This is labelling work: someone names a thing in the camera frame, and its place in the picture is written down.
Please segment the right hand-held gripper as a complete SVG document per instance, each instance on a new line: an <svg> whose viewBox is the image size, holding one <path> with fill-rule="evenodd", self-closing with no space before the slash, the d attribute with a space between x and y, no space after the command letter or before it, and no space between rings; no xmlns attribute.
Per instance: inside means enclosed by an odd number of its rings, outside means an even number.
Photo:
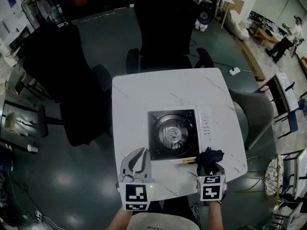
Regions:
<svg viewBox="0 0 307 230"><path fill-rule="evenodd" d="M227 192L224 168L212 164L212 175L206 175L205 165L197 164L197 193L202 202L218 202L222 204Z"/></svg>

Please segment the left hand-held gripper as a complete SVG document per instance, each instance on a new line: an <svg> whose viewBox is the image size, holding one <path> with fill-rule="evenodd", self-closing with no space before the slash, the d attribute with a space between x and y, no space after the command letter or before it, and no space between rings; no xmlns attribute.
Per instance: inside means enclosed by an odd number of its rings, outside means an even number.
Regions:
<svg viewBox="0 0 307 230"><path fill-rule="evenodd" d="M142 155L141 168L136 171L134 167ZM122 208L125 211L147 211L155 189L149 150L139 148L125 157L118 179L117 190L120 193Z"/></svg>

